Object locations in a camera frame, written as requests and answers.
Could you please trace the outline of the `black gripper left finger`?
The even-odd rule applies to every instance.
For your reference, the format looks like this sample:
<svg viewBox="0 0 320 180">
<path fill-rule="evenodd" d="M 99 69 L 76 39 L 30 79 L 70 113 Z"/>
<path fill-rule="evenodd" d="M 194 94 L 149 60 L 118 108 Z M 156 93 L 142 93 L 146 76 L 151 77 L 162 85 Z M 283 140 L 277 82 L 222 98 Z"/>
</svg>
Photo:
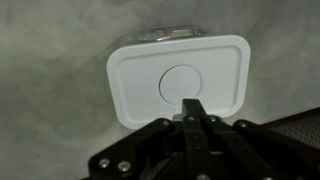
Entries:
<svg viewBox="0 0 320 180">
<path fill-rule="evenodd" d="M 184 99 L 183 132 L 189 180 L 212 180 L 210 149 L 202 121 L 206 112 L 197 99 Z"/>
</svg>

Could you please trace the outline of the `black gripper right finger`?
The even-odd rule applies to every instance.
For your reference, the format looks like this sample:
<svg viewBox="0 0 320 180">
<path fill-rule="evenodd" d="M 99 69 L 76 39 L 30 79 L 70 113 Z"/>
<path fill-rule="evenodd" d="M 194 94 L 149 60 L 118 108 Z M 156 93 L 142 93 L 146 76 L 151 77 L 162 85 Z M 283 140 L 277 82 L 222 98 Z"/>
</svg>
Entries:
<svg viewBox="0 0 320 180">
<path fill-rule="evenodd" d="M 276 180 L 275 170 L 269 166 L 248 141 L 219 117 L 209 115 L 203 123 L 228 158 L 234 170 L 248 180 Z"/>
</svg>

